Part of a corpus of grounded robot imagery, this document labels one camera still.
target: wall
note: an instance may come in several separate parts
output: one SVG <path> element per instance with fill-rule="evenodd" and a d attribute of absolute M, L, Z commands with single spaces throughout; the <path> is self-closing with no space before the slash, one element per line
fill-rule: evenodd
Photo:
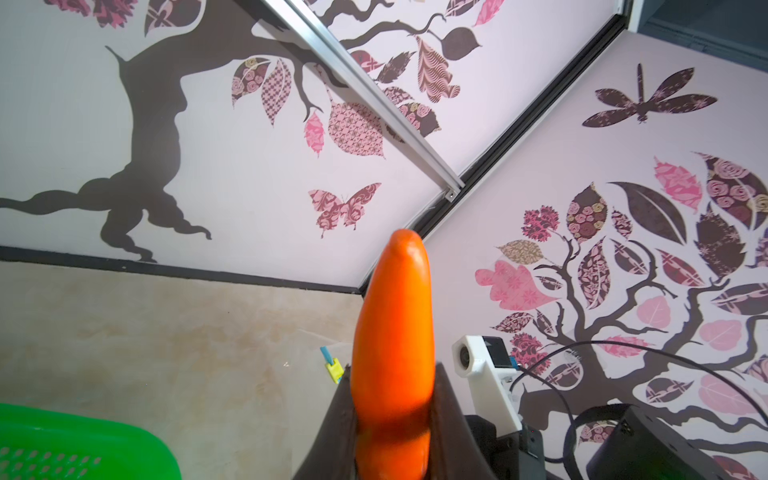
<path fill-rule="evenodd" d="M 644 123 L 633 103 L 638 64 L 644 99 L 659 102 Z M 575 340 L 622 339 L 709 364 L 768 408 L 767 85 L 763 72 L 623 33 L 427 239 L 438 360 L 451 365 L 464 335 L 500 336 L 525 366 Z M 700 371 L 595 346 L 555 357 L 540 375 L 574 412 L 642 403 L 720 456 L 732 478 L 768 472 L 768 427 Z M 451 379 L 472 412 L 466 381 Z M 564 407 L 523 383 L 523 418 L 560 452 Z M 581 465 L 598 431 L 579 432 Z"/>
<path fill-rule="evenodd" d="M 358 286 L 439 187 L 249 5 L 3 2 L 0 244 Z M 312 7 L 461 171 L 614 1 Z"/>

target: green crate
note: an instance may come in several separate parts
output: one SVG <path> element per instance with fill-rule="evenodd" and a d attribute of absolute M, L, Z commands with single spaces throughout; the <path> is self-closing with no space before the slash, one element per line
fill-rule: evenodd
<path fill-rule="evenodd" d="M 0 480 L 180 480 L 156 436 L 123 423 L 0 404 Z"/>

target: dragonfly decal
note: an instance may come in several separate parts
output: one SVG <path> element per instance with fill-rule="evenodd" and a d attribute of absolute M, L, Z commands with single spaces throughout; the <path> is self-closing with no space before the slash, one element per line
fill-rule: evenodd
<path fill-rule="evenodd" d="M 594 94 L 598 100 L 611 107 L 618 107 L 618 110 L 606 110 L 594 114 L 584 121 L 585 127 L 607 127 L 626 120 L 632 115 L 637 115 L 640 123 L 645 123 L 648 119 L 649 111 L 656 111 L 665 114 L 684 114 L 689 111 L 699 110 L 708 107 L 717 101 L 715 97 L 702 94 L 681 95 L 675 98 L 669 98 L 677 93 L 694 76 L 692 68 L 680 70 L 667 77 L 661 82 L 648 101 L 644 99 L 643 93 L 643 65 L 637 64 L 637 103 L 619 90 L 613 88 L 602 88 Z"/>

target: butterfly decal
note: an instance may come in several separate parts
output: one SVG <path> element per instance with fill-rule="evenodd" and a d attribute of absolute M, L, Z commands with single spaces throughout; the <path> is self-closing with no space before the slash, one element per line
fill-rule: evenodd
<path fill-rule="evenodd" d="M 582 125 L 585 127 L 607 127 L 608 125 L 626 120 L 635 114 L 637 115 L 637 120 L 643 124 L 648 119 L 649 111 L 665 114 L 684 114 L 715 103 L 717 101 L 715 97 L 702 94 L 688 94 L 669 98 L 684 87 L 693 76 L 694 70 L 692 68 L 686 68 L 685 70 L 673 73 L 666 80 L 662 81 L 654 94 L 650 96 L 648 101 L 645 101 L 643 93 L 643 65 L 637 64 L 638 102 L 633 102 L 627 95 L 613 88 L 597 90 L 594 94 L 598 97 L 599 101 L 611 107 L 618 107 L 618 110 L 606 110 L 594 114 L 585 120 Z"/>
<path fill-rule="evenodd" d="M 330 192 L 310 190 L 312 206 L 315 210 L 322 212 L 317 218 L 318 226 L 323 229 L 320 238 L 323 238 L 326 230 L 336 228 L 341 217 L 344 217 L 344 227 L 353 225 L 355 227 L 354 230 L 357 230 L 357 222 L 366 212 L 362 206 L 371 201 L 373 194 L 376 193 L 376 189 L 380 186 L 381 184 L 370 184 L 368 187 L 364 187 L 352 195 L 352 198 L 346 202 Z"/>

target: orange carrot-shaped object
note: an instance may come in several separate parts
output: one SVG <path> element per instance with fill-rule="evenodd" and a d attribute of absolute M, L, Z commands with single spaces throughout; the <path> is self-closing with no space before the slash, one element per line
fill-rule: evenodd
<path fill-rule="evenodd" d="M 397 230 L 357 320 L 352 398 L 362 480 L 421 480 L 429 459 L 435 337 L 429 260 L 421 238 Z"/>

